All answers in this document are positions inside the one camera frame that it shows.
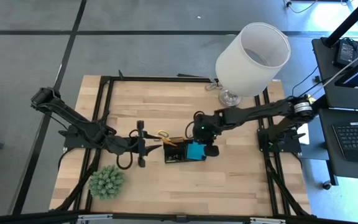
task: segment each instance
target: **white lamp shade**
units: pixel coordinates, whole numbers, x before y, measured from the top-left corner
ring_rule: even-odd
[[[261,22],[245,26],[216,61],[216,75],[231,93],[259,95],[291,55],[287,37]]]

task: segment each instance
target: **green succulent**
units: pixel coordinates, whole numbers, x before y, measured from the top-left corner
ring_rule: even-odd
[[[89,179],[89,189],[93,197],[101,200],[112,199],[119,195],[124,183],[124,173],[116,166],[106,166],[93,172]]]

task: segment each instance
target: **white lamp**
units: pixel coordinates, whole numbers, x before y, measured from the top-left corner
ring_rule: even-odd
[[[219,100],[236,106],[241,97],[259,95],[290,59],[287,37],[261,23],[245,26],[216,61],[216,75],[224,87]]]

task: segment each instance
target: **wooden tabletop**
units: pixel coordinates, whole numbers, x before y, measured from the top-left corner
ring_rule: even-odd
[[[84,76],[76,103],[76,111],[91,119],[100,76]],[[144,120],[145,130],[156,134],[166,130],[170,136],[184,136],[186,125],[195,111],[212,114],[222,108],[218,91],[206,91],[205,83],[115,81],[108,125],[117,135],[127,136]],[[268,86],[270,101],[284,97],[280,81]],[[102,97],[100,113],[104,107]],[[239,107],[255,106],[254,98],[243,98]],[[281,118],[274,118],[275,123]],[[162,147],[145,157],[146,167],[136,163],[123,172],[126,182],[118,198],[93,199],[92,212],[158,213],[191,215],[269,216],[272,214],[263,155],[259,151],[257,121],[223,132],[215,141],[218,157],[204,162],[165,164]],[[281,153],[285,183],[301,206],[310,212],[309,200],[299,161]],[[69,152],[62,160],[50,208],[59,206],[76,185],[84,149]],[[115,164],[116,156],[103,151],[99,168]],[[129,154],[120,157],[126,166]],[[85,207],[88,186],[84,188],[80,208]],[[283,211],[276,186],[279,211]]]

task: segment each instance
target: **lamp base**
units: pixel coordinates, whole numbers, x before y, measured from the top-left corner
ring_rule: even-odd
[[[223,106],[237,106],[241,102],[241,97],[230,93],[229,90],[222,89],[219,92],[219,102]]]

